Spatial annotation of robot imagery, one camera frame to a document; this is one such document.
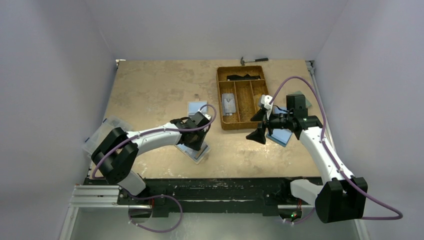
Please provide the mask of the beige snap card holder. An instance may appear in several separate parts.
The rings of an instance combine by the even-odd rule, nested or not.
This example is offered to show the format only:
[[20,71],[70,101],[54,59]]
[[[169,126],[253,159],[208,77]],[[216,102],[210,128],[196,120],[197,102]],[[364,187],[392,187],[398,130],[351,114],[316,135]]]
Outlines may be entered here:
[[184,144],[177,144],[175,147],[191,159],[196,165],[198,165],[211,150],[210,146],[206,142],[202,143],[200,150],[194,150]]

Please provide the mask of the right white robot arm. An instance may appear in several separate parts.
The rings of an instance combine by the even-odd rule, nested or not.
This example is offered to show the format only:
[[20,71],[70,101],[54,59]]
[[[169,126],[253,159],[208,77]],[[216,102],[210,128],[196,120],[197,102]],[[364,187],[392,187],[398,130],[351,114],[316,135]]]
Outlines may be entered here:
[[306,97],[303,94],[287,95],[288,109],[279,114],[273,112],[272,100],[270,95],[259,98],[260,109],[251,118],[258,122],[257,129],[246,139],[265,144],[266,134],[272,134],[274,130],[291,131],[312,157],[323,185],[295,179],[289,183],[290,195],[314,206],[323,223],[362,218],[366,197],[360,190],[366,192],[368,184],[363,177],[355,177],[350,170],[343,170],[340,158],[325,144],[323,124],[317,116],[308,114]]

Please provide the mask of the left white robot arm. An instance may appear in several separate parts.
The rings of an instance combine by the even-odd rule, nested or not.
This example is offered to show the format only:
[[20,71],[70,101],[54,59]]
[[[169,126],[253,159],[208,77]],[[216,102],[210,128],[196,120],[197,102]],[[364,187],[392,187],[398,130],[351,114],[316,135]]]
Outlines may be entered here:
[[164,125],[143,131],[112,129],[91,154],[108,184],[119,185],[131,195],[142,193],[147,184],[132,170],[136,158],[149,151],[183,145],[199,151],[214,118],[200,111],[191,117],[172,119]]

